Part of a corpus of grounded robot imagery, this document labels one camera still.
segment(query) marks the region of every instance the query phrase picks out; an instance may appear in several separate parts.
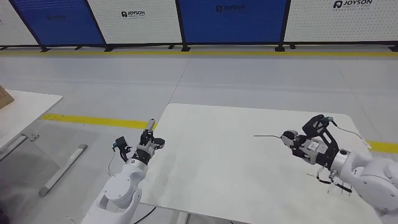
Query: floor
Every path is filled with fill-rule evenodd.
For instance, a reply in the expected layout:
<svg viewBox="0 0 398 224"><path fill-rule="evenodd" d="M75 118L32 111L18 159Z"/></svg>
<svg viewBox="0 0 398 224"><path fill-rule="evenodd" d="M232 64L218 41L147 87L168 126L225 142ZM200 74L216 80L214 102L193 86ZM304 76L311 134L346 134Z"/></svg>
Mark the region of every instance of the floor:
<svg viewBox="0 0 398 224"><path fill-rule="evenodd" d="M169 103L344 113L367 140L398 142L398 55L391 56L385 47L307 47L288 50L290 55L258 47L197 47L184 54L167 53L163 47L155 50L165 53L2 51L0 84L63 95L51 113L145 121L159 119ZM250 53L257 51L269 54ZM24 142L0 163L0 174L7 175L0 178L0 207L13 224L73 223L65 217L79 223L109 177L113 141L125 136L135 145L141 134L138 129L44 120L31 128L40 134L36 141L40 149ZM62 165L81 143L89 148L53 190L39 198L40 186L57 169L50 158ZM116 158L111 172L118 172L122 164ZM151 209L140 205L133 221ZM174 224L177 217L177 212L157 209L141 223ZM205 223L230 221L199 216L190 220Z"/></svg>

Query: white tabletop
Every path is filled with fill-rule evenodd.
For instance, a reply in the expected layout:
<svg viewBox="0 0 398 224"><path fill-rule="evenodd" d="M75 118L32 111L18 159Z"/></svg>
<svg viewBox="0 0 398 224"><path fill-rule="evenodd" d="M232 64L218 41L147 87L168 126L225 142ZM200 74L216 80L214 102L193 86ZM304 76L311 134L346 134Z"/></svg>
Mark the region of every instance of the white tabletop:
<svg viewBox="0 0 398 224"><path fill-rule="evenodd" d="M14 101L0 109L0 148L62 99L59 95L6 90Z"/></svg>
<svg viewBox="0 0 398 224"><path fill-rule="evenodd" d="M311 166L280 139L319 113L171 104L155 130L165 139L140 184L142 203L252 224L380 223L356 193L328 186L306 173ZM351 118L337 124L358 132ZM340 148L371 157L355 135L329 128Z"/></svg>

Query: black frame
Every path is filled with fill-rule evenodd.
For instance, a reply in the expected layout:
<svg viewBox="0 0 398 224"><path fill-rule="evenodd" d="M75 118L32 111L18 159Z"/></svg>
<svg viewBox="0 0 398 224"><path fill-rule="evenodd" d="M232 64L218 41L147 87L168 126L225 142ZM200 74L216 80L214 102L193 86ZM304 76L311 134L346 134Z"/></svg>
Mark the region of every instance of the black frame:
<svg viewBox="0 0 398 224"><path fill-rule="evenodd" d="M283 24L282 24L282 30L280 31L280 39L279 39L278 47L275 48L276 52L285 51L284 40L285 40L285 34L286 34L287 21L289 19L291 3L292 3L292 0L286 0L284 20L283 20Z"/></svg>
<svg viewBox="0 0 398 224"><path fill-rule="evenodd" d="M81 47L104 47L105 52L110 52L115 48L119 47L147 47L147 46L169 46L169 49L173 49L176 45L182 45L182 52L188 52L190 47L188 45L277 45L275 47L276 52L283 52L285 51L284 45L289 45L291 49L295 49L296 45L361 45L361 44L379 44L379 45L393 45L393 47L389 47L391 51L398 52L398 40L392 41L358 41L358 42L285 42L285 33L287 28L287 21L289 18L290 12L290 5L292 0L286 0L285 4L285 12L284 18L282 22L282 30L280 32L280 39L278 42L187 42L185 38L185 31L183 26L182 20L182 12L180 7L180 0L175 0L175 6L177 8L177 15L178 15L178 24L180 26L180 33L182 42L180 43L145 43L145 44L107 44L105 38L101 32L101 29L95 19L93 11L90 7L90 4L87 0L84 0L87 8L90 11L91 17L95 23L95 26L101 36L103 41L102 44L93 45L93 44L63 44L63 45L44 45L40 43L39 38L36 36L34 31L29 27L26 20L24 19L23 15L21 14L20 10L16 7L13 0L9 0L11 5L13 6L14 10L17 12L18 16L21 18L23 23L28 28L29 32L33 35L34 39L38 43L38 45L2 45L2 49L6 49L8 47L40 47L42 49L41 52L46 52L49 50L48 47L76 47L75 50L80 49Z"/></svg>

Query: table leg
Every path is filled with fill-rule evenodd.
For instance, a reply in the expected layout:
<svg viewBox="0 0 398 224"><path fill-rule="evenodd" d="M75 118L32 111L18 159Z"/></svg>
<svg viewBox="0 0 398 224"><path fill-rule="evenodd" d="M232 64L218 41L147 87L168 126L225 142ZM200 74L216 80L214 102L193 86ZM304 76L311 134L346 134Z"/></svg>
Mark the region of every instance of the table leg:
<svg viewBox="0 0 398 224"><path fill-rule="evenodd" d="M189 213L180 212L180 215L178 216L177 219L177 224L187 224L189 217L190 217Z"/></svg>
<svg viewBox="0 0 398 224"><path fill-rule="evenodd" d="M87 148L86 144L80 144L78 149L69 157L67 163L53 175L53 177L40 189L39 196L45 197L50 189L60 180L62 175L69 169L69 167L76 161L80 154Z"/></svg>
<svg viewBox="0 0 398 224"><path fill-rule="evenodd" d="M9 145L3 147L0 151L0 161L3 160L12 150L14 150L18 145L27 139L27 136L20 135L18 138L10 142Z"/></svg>

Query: blue panel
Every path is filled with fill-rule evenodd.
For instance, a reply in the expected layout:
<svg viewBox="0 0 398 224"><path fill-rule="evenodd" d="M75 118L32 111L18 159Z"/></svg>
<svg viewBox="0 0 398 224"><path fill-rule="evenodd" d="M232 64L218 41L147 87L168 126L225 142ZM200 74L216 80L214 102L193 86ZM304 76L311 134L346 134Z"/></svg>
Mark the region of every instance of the blue panel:
<svg viewBox="0 0 398 224"><path fill-rule="evenodd" d="M180 0L187 42L278 42L286 0Z"/></svg>
<svg viewBox="0 0 398 224"><path fill-rule="evenodd" d="M43 45L102 44L84 0L14 0Z"/></svg>

